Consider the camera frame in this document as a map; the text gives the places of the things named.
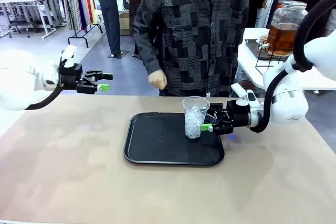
glass jar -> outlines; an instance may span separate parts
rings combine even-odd
[[[284,1],[274,12],[267,37],[269,54],[285,57],[292,53],[296,31],[308,14],[306,7],[304,2]]]

robotic arm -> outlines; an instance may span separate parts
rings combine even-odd
[[[223,104],[211,104],[208,113],[215,123],[203,124],[202,131],[222,135],[231,133],[234,127],[247,126],[260,133],[269,122],[288,124],[304,118],[308,103],[296,78],[298,71],[305,72],[314,66],[323,76],[336,80],[336,31],[305,45],[311,26],[335,4],[336,0],[321,0],[298,28],[293,54],[283,64],[266,71],[264,104],[257,102],[252,91],[246,92],[240,85],[233,85],[240,99],[229,101],[226,109]]]
[[[76,49],[70,45],[62,53],[59,64],[47,61],[41,66],[25,51],[6,52],[0,57],[0,106],[7,110],[36,110],[51,103],[62,90],[84,94],[109,90],[109,85],[97,84],[96,81],[112,80],[113,75],[101,70],[87,70],[83,74],[82,65],[71,61]],[[45,100],[33,104],[35,90],[52,93]]]

black patterned jacket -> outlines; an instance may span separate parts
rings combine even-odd
[[[134,39],[148,74],[165,72],[169,93],[227,97],[247,15],[248,0],[142,0]]]

jar lid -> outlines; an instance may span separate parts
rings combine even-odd
[[[283,1],[283,8],[306,9],[307,3],[300,1]]]

black hose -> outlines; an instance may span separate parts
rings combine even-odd
[[[262,117],[262,121],[256,126],[251,127],[250,129],[253,132],[260,133],[264,131],[268,125],[270,115],[271,115],[271,104],[272,98],[275,88],[278,86],[279,82],[287,75],[285,70],[278,73],[278,75],[273,79],[270,85],[267,88],[265,101],[264,101],[264,116]]]
[[[58,97],[58,95],[61,93],[62,90],[63,90],[63,85],[57,85],[50,96],[48,96],[46,99],[44,99],[43,101],[39,103],[31,104],[25,110],[39,110],[39,109],[44,108],[49,103],[51,103],[56,97]]]
[[[301,22],[294,39],[293,54],[297,63],[295,69],[305,72],[310,70],[313,64],[306,58],[304,53],[304,45],[308,37],[308,33],[314,23],[320,19],[326,12],[330,11],[336,5],[336,0],[321,0],[306,15]]]

